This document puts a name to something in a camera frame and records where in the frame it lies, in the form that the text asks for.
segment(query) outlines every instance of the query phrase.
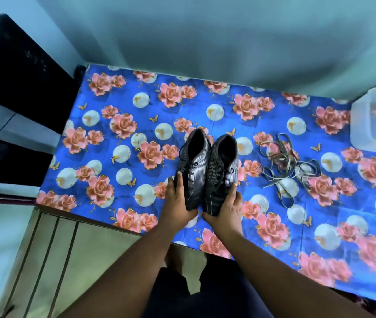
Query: table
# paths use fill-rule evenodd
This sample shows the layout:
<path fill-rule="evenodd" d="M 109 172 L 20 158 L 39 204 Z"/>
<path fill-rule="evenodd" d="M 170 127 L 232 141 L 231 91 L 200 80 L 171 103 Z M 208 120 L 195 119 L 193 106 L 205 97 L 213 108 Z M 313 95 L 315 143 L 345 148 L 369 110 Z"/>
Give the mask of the table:
<path fill-rule="evenodd" d="M 143 233 L 157 224 L 188 134 L 230 133 L 244 236 L 318 283 L 376 299 L 376 153 L 351 147 L 349 104 L 112 66 L 91 65 L 85 77 L 37 203 Z M 309 191 L 286 183 L 288 210 L 260 176 L 270 162 L 258 144 L 277 133 L 323 168 Z M 174 242 L 230 257 L 201 217 Z"/>

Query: person's left hand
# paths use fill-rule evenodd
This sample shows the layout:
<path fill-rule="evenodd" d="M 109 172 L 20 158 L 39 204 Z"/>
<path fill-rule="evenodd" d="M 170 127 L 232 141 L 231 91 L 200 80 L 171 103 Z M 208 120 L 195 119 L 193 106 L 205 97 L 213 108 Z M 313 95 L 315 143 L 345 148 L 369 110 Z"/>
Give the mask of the person's left hand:
<path fill-rule="evenodd" d="M 182 173 L 178 172 L 177 177 L 178 182 L 175 189 L 173 179 L 169 176 L 164 206 L 158 221 L 158 226 L 161 226 L 164 230 L 169 230 L 173 235 L 182 230 L 189 221 L 198 215 L 197 209 L 187 211 Z"/>

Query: tabletop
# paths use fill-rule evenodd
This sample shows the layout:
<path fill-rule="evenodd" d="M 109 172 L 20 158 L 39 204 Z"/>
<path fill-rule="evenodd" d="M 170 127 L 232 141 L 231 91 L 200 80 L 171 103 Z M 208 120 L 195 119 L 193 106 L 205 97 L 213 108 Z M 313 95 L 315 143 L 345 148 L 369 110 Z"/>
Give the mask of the tabletop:
<path fill-rule="evenodd" d="M 317 283 L 376 299 L 376 153 L 351 146 L 345 101 L 91 65 L 37 203 L 144 233 L 195 128 L 238 143 L 245 238 Z M 261 175 L 270 160 L 259 145 L 278 133 L 323 170 L 307 187 L 286 180 L 289 209 Z M 174 242 L 231 257 L 201 217 Z"/>

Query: shoe upper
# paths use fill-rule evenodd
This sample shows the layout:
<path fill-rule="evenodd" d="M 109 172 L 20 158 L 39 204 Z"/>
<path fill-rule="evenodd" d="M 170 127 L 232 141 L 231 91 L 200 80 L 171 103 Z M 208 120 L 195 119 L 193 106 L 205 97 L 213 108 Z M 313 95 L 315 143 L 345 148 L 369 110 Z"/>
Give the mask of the shoe upper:
<path fill-rule="evenodd" d="M 180 171 L 184 181 L 185 207 L 187 210 L 198 208 L 201 205 L 210 151 L 211 145 L 201 128 L 191 132 L 179 151 L 179 164 L 174 183 L 176 187 L 177 172 Z"/>
<path fill-rule="evenodd" d="M 211 148 L 203 211 L 213 216 L 218 215 L 232 184 L 237 183 L 237 180 L 237 142 L 232 136 L 223 135 Z"/>

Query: person's right arm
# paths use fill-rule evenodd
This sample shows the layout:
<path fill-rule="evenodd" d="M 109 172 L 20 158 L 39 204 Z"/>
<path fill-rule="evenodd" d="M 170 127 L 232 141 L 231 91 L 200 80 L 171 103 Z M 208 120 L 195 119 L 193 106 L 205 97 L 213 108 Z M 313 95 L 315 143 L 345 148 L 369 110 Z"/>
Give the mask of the person's right arm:
<path fill-rule="evenodd" d="M 233 185 L 216 217 L 203 212 L 217 237 L 275 318 L 373 317 L 350 300 L 303 276 L 242 235 L 242 196 Z"/>

